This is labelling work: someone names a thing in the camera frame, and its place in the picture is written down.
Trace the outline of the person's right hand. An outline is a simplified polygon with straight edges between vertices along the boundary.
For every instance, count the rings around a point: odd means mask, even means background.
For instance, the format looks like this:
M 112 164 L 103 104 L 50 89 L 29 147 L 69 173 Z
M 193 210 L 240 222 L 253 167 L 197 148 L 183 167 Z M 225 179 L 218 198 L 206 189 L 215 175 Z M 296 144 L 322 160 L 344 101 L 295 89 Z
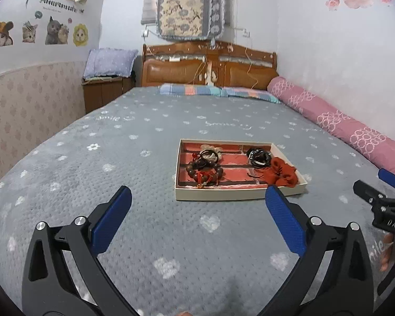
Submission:
M 394 235 L 392 233 L 388 233 L 382 239 L 382 244 L 384 245 L 384 251 L 380 257 L 380 271 L 385 272 L 390 264 L 390 259 L 392 256 L 392 249 L 394 244 Z

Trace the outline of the person's left hand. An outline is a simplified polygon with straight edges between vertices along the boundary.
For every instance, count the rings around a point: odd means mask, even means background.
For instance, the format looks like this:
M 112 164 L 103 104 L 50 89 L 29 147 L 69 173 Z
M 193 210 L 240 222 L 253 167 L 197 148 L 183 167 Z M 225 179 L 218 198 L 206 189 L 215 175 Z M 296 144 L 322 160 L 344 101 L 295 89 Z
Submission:
M 184 311 L 184 312 L 180 312 L 179 314 L 177 314 L 176 316 L 192 316 L 191 313 Z

